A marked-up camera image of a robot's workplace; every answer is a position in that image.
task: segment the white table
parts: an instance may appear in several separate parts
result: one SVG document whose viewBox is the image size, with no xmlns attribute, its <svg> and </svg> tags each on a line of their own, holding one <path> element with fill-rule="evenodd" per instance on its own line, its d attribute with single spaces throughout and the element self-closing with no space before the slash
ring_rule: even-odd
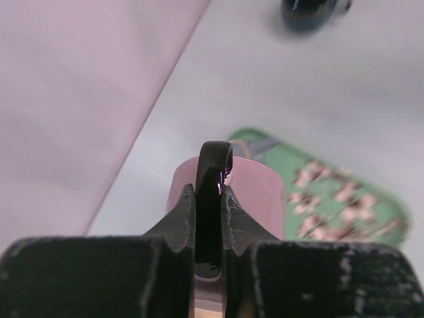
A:
<svg viewBox="0 0 424 318">
<path fill-rule="evenodd" d="M 357 0 L 303 38 L 279 0 L 213 0 L 92 228 L 140 234 L 164 212 L 172 174 L 206 140 L 262 127 L 401 197 L 405 252 L 424 281 L 424 2 Z"/>
</svg>

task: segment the white surface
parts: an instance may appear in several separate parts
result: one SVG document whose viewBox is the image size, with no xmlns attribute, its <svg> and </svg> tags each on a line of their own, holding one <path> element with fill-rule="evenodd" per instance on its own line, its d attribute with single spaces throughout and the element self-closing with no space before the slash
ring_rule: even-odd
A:
<svg viewBox="0 0 424 318">
<path fill-rule="evenodd" d="M 0 254 L 87 230 L 207 3 L 0 1 Z"/>
<path fill-rule="evenodd" d="M 357 0 L 306 38 L 278 0 L 214 0 L 91 234 L 140 234 L 173 171 L 203 142 L 262 127 L 396 193 L 414 211 L 405 251 L 424 280 L 424 1 Z"/>
</svg>

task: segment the pink flower print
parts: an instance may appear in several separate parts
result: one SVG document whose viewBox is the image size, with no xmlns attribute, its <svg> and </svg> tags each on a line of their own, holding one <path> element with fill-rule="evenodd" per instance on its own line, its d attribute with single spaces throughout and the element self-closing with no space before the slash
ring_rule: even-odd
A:
<svg viewBox="0 0 424 318">
<path fill-rule="evenodd" d="M 315 181 L 321 178 L 328 178 L 333 173 L 330 167 L 327 167 L 322 162 L 316 160 L 310 160 L 306 163 L 306 168 L 311 172 L 311 181 Z"/>
<path fill-rule="evenodd" d="M 304 214 L 305 212 L 312 213 L 314 208 L 320 203 L 318 195 L 311 195 L 308 193 L 292 192 L 288 195 L 289 203 L 297 203 L 294 213 L 296 215 Z"/>
<path fill-rule="evenodd" d="M 297 236 L 303 239 L 310 237 L 316 229 L 325 228 L 326 226 L 327 223 L 324 218 L 319 215 L 310 215 L 297 228 Z"/>
<path fill-rule="evenodd" d="M 325 240 L 327 241 L 352 241 L 352 236 L 358 232 L 358 229 L 348 225 L 342 229 L 332 227 L 328 229 Z"/>
<path fill-rule="evenodd" d="M 403 219 L 401 217 L 396 217 L 395 219 L 392 219 L 388 221 L 384 226 L 380 227 L 375 234 L 376 235 L 386 235 L 393 230 L 400 228 L 403 226 Z"/>
<path fill-rule="evenodd" d="M 375 221 L 372 207 L 377 204 L 377 199 L 371 194 L 364 194 L 360 199 L 350 203 L 341 211 L 344 223 L 352 223 L 356 218 L 369 223 Z"/>
<path fill-rule="evenodd" d="M 327 236 L 327 225 L 324 223 L 321 223 L 315 227 L 315 229 L 310 234 L 310 237 L 315 240 L 326 240 Z"/>
<path fill-rule="evenodd" d="M 342 169 L 337 169 L 333 171 L 333 173 L 331 174 L 332 178 L 341 182 L 348 181 L 349 176 L 350 176 L 350 172 L 346 170 L 342 170 Z"/>
<path fill-rule="evenodd" d="M 312 180 L 312 173 L 308 170 L 298 169 L 296 170 L 296 179 L 293 184 L 296 187 L 305 188 Z"/>
<path fill-rule="evenodd" d="M 354 199 L 354 192 L 359 188 L 359 185 L 354 181 L 344 183 L 342 189 L 336 192 L 334 199 L 338 202 L 351 202 Z"/>
</svg>

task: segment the pink mug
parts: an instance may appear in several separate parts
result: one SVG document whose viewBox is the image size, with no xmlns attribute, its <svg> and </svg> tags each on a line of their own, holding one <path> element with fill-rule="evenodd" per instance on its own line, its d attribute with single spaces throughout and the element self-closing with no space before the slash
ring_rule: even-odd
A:
<svg viewBox="0 0 424 318">
<path fill-rule="evenodd" d="M 193 184 L 196 191 L 198 190 L 199 184 L 196 184 L 196 180 L 199 182 L 199 178 L 203 177 L 199 177 L 203 173 L 200 170 L 204 170 L 204 165 L 208 165 L 204 161 L 210 160 L 211 157 L 204 153 L 205 150 L 202 147 L 201 164 L 199 164 L 199 157 L 195 157 L 183 162 L 175 170 L 166 213 L 175 207 L 184 185 Z M 228 176 L 221 176 L 221 178 L 224 178 L 223 185 L 231 186 L 242 208 L 256 222 L 278 239 L 284 239 L 286 186 L 273 169 L 254 160 L 233 156 L 231 153 L 231 172 Z M 217 186 L 217 191 L 220 191 L 219 182 Z M 198 313 L 202 311 L 203 315 L 220 313 L 222 311 L 221 288 L 219 275 L 212 278 L 196 276 L 195 310 Z"/>
</svg>

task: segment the black mug handle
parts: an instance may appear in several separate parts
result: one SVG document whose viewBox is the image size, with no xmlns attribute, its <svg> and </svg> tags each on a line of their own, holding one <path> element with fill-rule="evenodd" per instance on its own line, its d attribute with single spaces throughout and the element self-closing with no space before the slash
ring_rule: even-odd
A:
<svg viewBox="0 0 424 318">
<path fill-rule="evenodd" d="M 221 197 L 233 168 L 233 147 L 224 141 L 203 144 L 197 165 L 195 274 L 213 278 L 221 263 Z"/>
</svg>

